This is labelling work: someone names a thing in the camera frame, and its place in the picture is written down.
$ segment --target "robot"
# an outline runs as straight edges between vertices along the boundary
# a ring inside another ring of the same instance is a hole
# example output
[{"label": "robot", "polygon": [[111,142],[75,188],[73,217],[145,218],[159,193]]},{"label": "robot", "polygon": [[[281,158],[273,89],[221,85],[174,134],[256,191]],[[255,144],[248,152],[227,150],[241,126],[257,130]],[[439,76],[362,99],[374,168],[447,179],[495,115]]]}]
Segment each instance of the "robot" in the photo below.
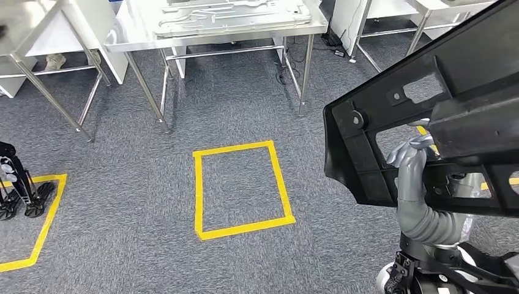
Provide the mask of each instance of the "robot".
[{"label": "robot", "polygon": [[[518,252],[464,242],[473,215],[519,217],[517,15],[519,1],[500,0],[324,108],[326,176],[359,204],[397,207],[401,250],[379,293],[519,293]],[[425,77],[442,91],[408,96]],[[428,132],[385,157],[376,134],[405,124]]]},{"label": "robot", "polygon": [[43,183],[36,188],[29,171],[24,169],[16,156],[16,149],[7,143],[0,142],[0,168],[6,174],[13,189],[8,191],[0,181],[0,221],[13,218],[20,202],[25,203],[25,216],[39,217],[45,212],[45,202],[54,191],[52,182]]}]

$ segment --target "floor marking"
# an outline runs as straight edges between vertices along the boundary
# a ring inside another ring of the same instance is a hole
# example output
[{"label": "floor marking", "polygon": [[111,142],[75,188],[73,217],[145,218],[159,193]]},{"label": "floor marking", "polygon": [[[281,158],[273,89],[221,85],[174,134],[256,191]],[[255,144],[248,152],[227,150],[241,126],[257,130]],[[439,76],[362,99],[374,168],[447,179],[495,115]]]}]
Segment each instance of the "floor marking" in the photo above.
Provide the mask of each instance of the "floor marking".
[{"label": "floor marking", "polygon": [[[279,196],[281,198],[281,204],[283,206],[284,217],[280,217],[278,219],[270,219],[264,220],[261,222],[253,222],[251,224],[245,225],[237,225],[229,228],[220,228],[217,230],[211,231],[203,231],[203,209],[204,209],[204,200],[203,200],[203,180],[202,180],[202,156],[220,154],[220,153],[228,153],[233,151],[242,151],[248,149],[255,148],[263,148],[266,147],[269,150],[269,155],[271,157],[272,169],[274,171],[274,176],[276,178],[276,183],[279,191]],[[296,222],[296,218],[292,215],[292,210],[290,208],[290,202],[288,201],[288,196],[286,193],[285,182],[283,181],[283,175],[281,173],[281,168],[279,166],[279,161],[277,159],[277,155],[274,148],[274,142],[271,141],[263,141],[257,143],[249,143],[243,145],[234,145],[228,147],[221,148],[213,148],[207,150],[199,150],[193,152],[193,157],[195,158],[195,231],[200,240],[209,240],[214,238],[221,238],[225,236],[237,235],[241,233],[253,232],[257,230],[264,230],[266,228],[279,227],[281,225],[293,224]]]},{"label": "floor marking", "polygon": [[[54,215],[58,210],[59,202],[61,201],[61,195],[63,194],[63,189],[65,188],[65,184],[67,183],[67,174],[64,173],[62,175],[36,176],[32,178],[32,181],[34,183],[58,181],[58,186],[56,188],[56,196],[54,197],[52,204],[47,208],[47,216],[45,217],[45,222],[43,223],[40,235],[38,235],[38,238],[36,239],[36,243],[34,244],[34,248],[32,249],[31,256],[27,259],[0,263],[0,273],[4,271],[12,271],[18,270],[20,268],[26,268],[36,263],[36,261],[38,260],[38,256],[42,251],[45,239],[47,238],[47,233],[49,231],[50,225],[52,224],[52,220],[54,219]],[[11,187],[12,183],[4,182],[4,185],[6,187]]]},{"label": "floor marking", "polygon": [[[510,183],[510,186],[511,185],[519,185],[519,178],[510,178],[509,183]],[[482,190],[488,190],[488,184],[482,183],[481,184],[481,189]]]}]

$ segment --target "gray robotic hand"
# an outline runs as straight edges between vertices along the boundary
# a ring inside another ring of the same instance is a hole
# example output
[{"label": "gray robotic hand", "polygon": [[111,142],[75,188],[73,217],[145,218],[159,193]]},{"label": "gray robotic hand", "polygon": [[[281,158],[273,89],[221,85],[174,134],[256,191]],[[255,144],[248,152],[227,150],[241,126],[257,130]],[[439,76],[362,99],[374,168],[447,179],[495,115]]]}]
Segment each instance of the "gray robotic hand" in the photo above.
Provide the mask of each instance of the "gray robotic hand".
[{"label": "gray robotic hand", "polygon": [[422,182],[433,137],[423,135],[401,143],[388,156],[387,163],[398,168],[397,219],[402,233],[425,245],[454,245],[460,242],[467,214],[435,211],[425,202]]}]

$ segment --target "black plastic frame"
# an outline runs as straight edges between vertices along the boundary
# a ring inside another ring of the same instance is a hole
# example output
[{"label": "black plastic frame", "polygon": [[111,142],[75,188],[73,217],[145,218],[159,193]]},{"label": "black plastic frame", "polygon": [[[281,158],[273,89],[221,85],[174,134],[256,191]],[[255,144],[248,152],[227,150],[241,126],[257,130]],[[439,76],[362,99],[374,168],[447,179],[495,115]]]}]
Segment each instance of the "black plastic frame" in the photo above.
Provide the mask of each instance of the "black plastic frame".
[{"label": "black plastic frame", "polygon": [[[425,167],[427,203],[519,217],[519,195],[509,184],[519,170],[518,15],[518,1],[498,1],[327,105],[326,176],[360,204],[396,206],[398,170],[386,164],[376,134],[430,118],[442,160]],[[443,93],[415,104],[403,87],[431,74]],[[447,175],[475,172],[484,175],[492,197],[453,198]]]}]

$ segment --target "stainless steel table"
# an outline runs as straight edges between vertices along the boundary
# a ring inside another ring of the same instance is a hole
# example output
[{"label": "stainless steel table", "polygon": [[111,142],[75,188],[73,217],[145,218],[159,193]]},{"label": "stainless steel table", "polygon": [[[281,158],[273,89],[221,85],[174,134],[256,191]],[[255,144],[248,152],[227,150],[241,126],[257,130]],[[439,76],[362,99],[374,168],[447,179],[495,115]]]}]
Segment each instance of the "stainless steel table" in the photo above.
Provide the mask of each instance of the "stainless steel table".
[{"label": "stainless steel table", "polygon": [[[146,98],[148,99],[153,112],[162,124],[165,132],[169,132],[166,121],[164,120],[164,104],[165,104],[165,88],[167,84],[167,77],[171,71],[168,61],[175,59],[187,59],[202,56],[213,56],[213,55],[224,55],[233,53],[246,53],[252,51],[263,51],[263,50],[283,50],[282,51],[282,63],[283,66],[287,66],[291,78],[294,81],[297,94],[299,96],[299,114],[302,114],[302,106],[305,104],[307,95],[307,81],[310,70],[310,60],[312,57],[312,45],[313,35],[326,32],[328,25],[327,20],[319,9],[319,3],[315,0],[308,0],[305,2],[306,7],[309,9],[312,19],[309,23],[297,24],[292,26],[279,26],[273,28],[258,28],[258,29],[246,29],[241,31],[229,31],[212,34],[194,34],[190,36],[178,36],[178,37],[158,37],[155,34],[157,23],[160,19],[157,18],[157,14],[161,11],[161,7],[168,5],[167,0],[125,0],[119,12],[116,16],[114,26],[106,39],[105,46],[108,51],[111,52],[124,52],[130,66],[132,67],[135,75],[137,76],[138,82],[141,85]],[[286,38],[288,36],[301,36],[308,35],[308,45],[305,54],[305,68],[303,72],[303,83],[300,87],[297,84],[294,70],[292,69],[289,61],[288,54],[286,52]],[[171,47],[183,47],[190,45],[204,45],[212,43],[231,43],[241,40],[256,40],[256,39],[269,39],[277,38],[281,39],[279,45],[270,45],[262,47],[242,48],[238,50],[227,50],[227,51],[215,51],[207,53],[187,54],[187,55],[175,55],[167,56],[164,52],[164,48]],[[162,91],[162,99],[160,108],[157,106],[151,92],[146,85],[146,81],[143,78],[140,69],[138,68],[135,60],[133,59],[132,51],[148,50],[148,49],[160,49],[163,62],[165,65],[164,71],[164,83]]]},{"label": "stainless steel table", "polygon": [[[43,72],[32,72],[23,62],[27,52],[32,48],[37,38],[47,27],[49,22],[58,14],[66,0],[0,0],[0,25],[7,26],[4,36],[0,39],[0,58],[11,59],[21,70],[21,74],[0,75],[0,78],[27,77],[32,84],[67,118],[69,123],[80,132],[86,141],[92,141],[92,137],[83,129],[83,123],[92,104],[95,91],[101,79],[107,86],[110,81],[100,64],[97,63],[92,53],[88,50],[76,29],[64,14],[70,29],[74,33],[78,42],[89,60],[94,63],[93,66],[80,66],[59,70],[46,70]],[[56,74],[60,72],[70,72],[83,69],[97,69],[98,75],[94,83],[94,87],[88,97],[86,105],[81,113],[78,121],[52,96],[45,85],[38,78],[39,75]]]},{"label": "stainless steel table", "polygon": [[[375,60],[371,57],[371,55],[360,45],[360,40],[368,37],[376,37],[376,36],[385,36],[391,34],[400,34],[403,32],[415,32],[411,44],[406,52],[406,56],[410,55],[414,52],[420,37],[422,36],[424,30],[429,29],[441,29],[441,28],[453,28],[471,16],[472,11],[479,11],[490,4],[494,3],[495,0],[405,0],[409,5],[413,6],[418,13],[422,15],[421,21],[418,24],[417,28],[410,29],[396,29],[393,31],[383,31],[383,32],[373,32],[370,34],[362,34],[364,30],[364,26],[366,24],[366,20],[370,11],[370,6],[373,0],[366,0],[366,9],[364,14],[362,15],[360,21],[360,30],[355,38],[353,43],[353,50],[350,56],[350,62],[356,62],[356,52],[357,49],[368,59],[369,63],[375,68],[377,72],[382,72],[382,69]],[[451,23],[445,24],[437,24],[433,26],[426,26],[427,21],[431,17],[433,12],[444,12],[444,13],[459,13],[458,17],[454,19]]]}]

